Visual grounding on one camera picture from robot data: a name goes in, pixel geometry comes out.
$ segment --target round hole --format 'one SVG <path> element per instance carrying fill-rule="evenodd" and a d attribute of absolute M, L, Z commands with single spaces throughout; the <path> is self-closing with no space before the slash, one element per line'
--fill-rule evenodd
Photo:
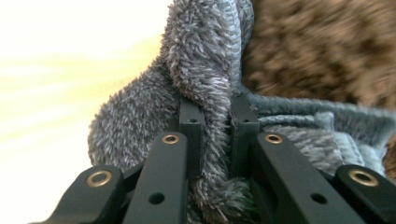
<path fill-rule="evenodd" d="M 267 134 L 265 136 L 265 140 L 267 142 L 272 143 L 272 144 L 280 144 L 280 143 L 283 142 L 283 139 L 280 136 L 276 135 L 276 134 Z"/>
<path fill-rule="evenodd" d="M 87 179 L 87 185 L 93 188 L 101 187 L 111 179 L 109 171 L 98 171 L 91 174 Z"/>
<path fill-rule="evenodd" d="M 105 179 L 106 179 L 106 175 L 105 174 L 98 174 L 98 175 L 93 177 L 92 181 L 94 183 L 98 183 L 98 182 L 104 181 Z"/>
<path fill-rule="evenodd" d="M 349 177 L 353 179 L 355 182 L 367 186 L 367 187 L 376 187 L 378 186 L 378 180 L 369 173 L 362 170 L 351 170 L 349 171 Z"/>
<path fill-rule="evenodd" d="M 165 196 L 162 193 L 155 193 L 149 196 L 148 201 L 151 204 L 160 204 L 163 203 L 163 201 L 165 201 Z"/>
<path fill-rule="evenodd" d="M 177 143 L 179 140 L 179 137 L 177 135 L 174 134 L 169 134 L 163 137 L 163 142 L 165 144 L 175 144 Z"/>
<path fill-rule="evenodd" d="M 327 199 L 318 193 L 311 194 L 311 199 L 314 200 L 316 203 L 325 204 L 327 203 Z"/>

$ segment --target faux fur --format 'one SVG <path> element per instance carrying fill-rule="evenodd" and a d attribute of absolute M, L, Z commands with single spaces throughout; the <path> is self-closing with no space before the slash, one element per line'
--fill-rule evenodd
<path fill-rule="evenodd" d="M 251 90 L 396 111 L 396 1 L 252 2 L 255 25 L 243 62 Z M 395 150 L 385 161 L 394 178 Z"/>

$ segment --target knit fabric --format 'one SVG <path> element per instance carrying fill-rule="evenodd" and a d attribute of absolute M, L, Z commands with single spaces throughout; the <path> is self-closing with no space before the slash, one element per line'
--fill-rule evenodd
<path fill-rule="evenodd" d="M 385 144 L 396 131 L 390 112 L 313 100 L 254 95 L 241 85 L 241 54 L 250 39 L 249 0 L 175 0 L 158 58 L 139 79 L 110 97 L 91 125 L 92 165 L 125 171 L 148 155 L 150 142 L 178 116 L 188 97 L 204 116 L 203 169 L 191 183 L 189 223 L 259 223 L 244 178 L 229 177 L 226 133 L 231 97 L 245 94 L 265 131 L 285 134 L 319 169 L 356 163 L 383 174 Z"/>

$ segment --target black plastic bracket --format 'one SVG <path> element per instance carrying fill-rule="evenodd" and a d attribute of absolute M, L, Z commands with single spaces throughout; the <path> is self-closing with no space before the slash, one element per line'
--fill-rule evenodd
<path fill-rule="evenodd" d="M 163 133 L 154 139 L 122 223 L 186 222 L 187 154 L 182 133 Z"/>
<path fill-rule="evenodd" d="M 189 148 L 188 177 L 194 178 L 201 173 L 201 158 L 203 147 L 203 114 L 198 105 L 183 98 L 180 101 L 180 116 L 178 128 L 186 135 Z"/>
<path fill-rule="evenodd" d="M 286 136 L 259 133 L 251 159 L 261 168 L 254 180 L 267 188 L 253 190 L 253 198 L 271 200 L 268 190 L 276 196 L 276 208 L 258 206 L 265 223 L 365 223 Z"/>
<path fill-rule="evenodd" d="M 114 223 L 125 199 L 120 169 L 97 165 L 81 173 L 42 224 Z"/>
<path fill-rule="evenodd" d="M 396 188 L 384 176 L 344 165 L 337 169 L 333 185 L 367 223 L 396 223 Z"/>
<path fill-rule="evenodd" d="M 260 130 L 257 116 L 244 96 L 235 96 L 231 103 L 231 175 L 248 176 L 248 149 Z"/>

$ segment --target brown fuzzy background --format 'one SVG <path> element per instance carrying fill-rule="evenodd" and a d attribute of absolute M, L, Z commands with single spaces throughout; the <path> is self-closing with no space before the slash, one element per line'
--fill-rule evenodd
<path fill-rule="evenodd" d="M 252 3 L 255 25 L 243 58 L 251 90 L 396 111 L 396 0 Z M 384 159 L 393 178 L 395 140 Z"/>

